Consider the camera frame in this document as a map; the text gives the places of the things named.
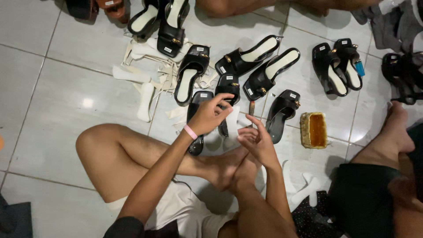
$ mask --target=person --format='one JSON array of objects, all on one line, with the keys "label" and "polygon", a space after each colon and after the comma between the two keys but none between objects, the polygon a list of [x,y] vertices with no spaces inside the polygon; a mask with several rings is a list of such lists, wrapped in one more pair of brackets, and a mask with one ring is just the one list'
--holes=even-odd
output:
[{"label": "person", "polygon": [[407,119],[402,104],[393,101],[380,134],[336,172],[330,203],[351,237],[422,237],[423,203],[412,169],[406,169],[412,165],[405,153],[415,150]]},{"label": "person", "polygon": [[[274,5],[279,0],[196,0],[196,6],[211,17],[230,17]],[[315,14],[327,16],[329,9],[353,11],[378,4],[382,0],[293,0]]]},{"label": "person", "polygon": [[[246,116],[258,129],[239,129],[241,147],[211,157],[186,153],[195,135],[212,131],[229,115],[232,107],[223,99],[232,97],[218,94],[201,103],[171,145],[116,124],[94,126],[78,137],[77,153],[94,187],[111,208],[120,209],[105,238],[297,237],[282,168],[259,120]],[[261,165],[267,171],[266,199],[254,184]],[[229,189],[239,213],[212,214],[186,184],[172,181],[174,174]]]}]

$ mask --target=hand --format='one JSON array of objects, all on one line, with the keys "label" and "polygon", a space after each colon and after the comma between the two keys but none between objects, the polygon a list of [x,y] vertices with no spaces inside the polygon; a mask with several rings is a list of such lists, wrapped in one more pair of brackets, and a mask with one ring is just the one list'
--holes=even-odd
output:
[{"label": "hand", "polygon": [[275,147],[272,139],[261,121],[255,117],[246,115],[248,120],[257,126],[254,128],[242,128],[238,130],[238,141],[261,163],[268,168],[279,168]]},{"label": "hand", "polygon": [[[188,122],[188,126],[196,135],[203,135],[214,130],[233,111],[232,106],[223,99],[233,98],[235,95],[222,93],[216,95],[210,101],[200,104],[195,115]],[[222,110],[217,105],[226,107]]]},{"label": "hand", "polygon": [[397,177],[389,183],[388,189],[401,206],[423,213],[423,203],[417,199],[414,178]]}]

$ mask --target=polka dot fabric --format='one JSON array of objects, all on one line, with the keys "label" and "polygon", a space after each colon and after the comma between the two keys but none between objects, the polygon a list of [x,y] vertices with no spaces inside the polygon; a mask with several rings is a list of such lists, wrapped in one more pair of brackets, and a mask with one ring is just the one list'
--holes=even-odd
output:
[{"label": "polka dot fabric", "polygon": [[329,204],[326,191],[317,192],[317,206],[311,207],[306,197],[292,212],[292,219],[300,238],[340,238],[344,232],[329,223]]}]

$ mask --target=knee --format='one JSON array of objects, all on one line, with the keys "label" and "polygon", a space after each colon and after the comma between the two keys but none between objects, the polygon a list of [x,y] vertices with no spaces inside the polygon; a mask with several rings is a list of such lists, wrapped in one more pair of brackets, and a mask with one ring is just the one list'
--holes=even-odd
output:
[{"label": "knee", "polygon": [[210,17],[224,18],[234,14],[230,0],[197,0],[196,5]]},{"label": "knee", "polygon": [[86,129],[75,143],[77,153],[80,154],[86,148],[92,148],[106,140],[117,140],[118,132],[123,128],[125,127],[119,124],[101,124]]}]

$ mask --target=tile grout line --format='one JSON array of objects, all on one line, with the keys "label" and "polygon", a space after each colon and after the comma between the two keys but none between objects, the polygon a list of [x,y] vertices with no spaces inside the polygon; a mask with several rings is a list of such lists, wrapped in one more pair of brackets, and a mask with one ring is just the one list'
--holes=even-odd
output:
[{"label": "tile grout line", "polygon": [[34,177],[34,176],[29,176],[29,175],[25,175],[25,174],[20,174],[20,173],[15,173],[15,172],[8,172],[8,174],[19,175],[19,176],[22,176],[22,177],[27,177],[27,178],[31,178],[31,179],[41,180],[41,181],[44,181],[44,182],[56,183],[56,184],[66,185],[66,186],[70,186],[70,187],[74,187],[74,188],[82,188],[82,189],[85,189],[85,190],[90,190],[90,191],[97,192],[97,190],[92,189],[92,188],[86,188],[86,187],[72,185],[72,184],[68,184],[68,183],[57,182],[57,181],[53,181],[53,180],[49,180],[49,179],[43,179],[43,178]]}]

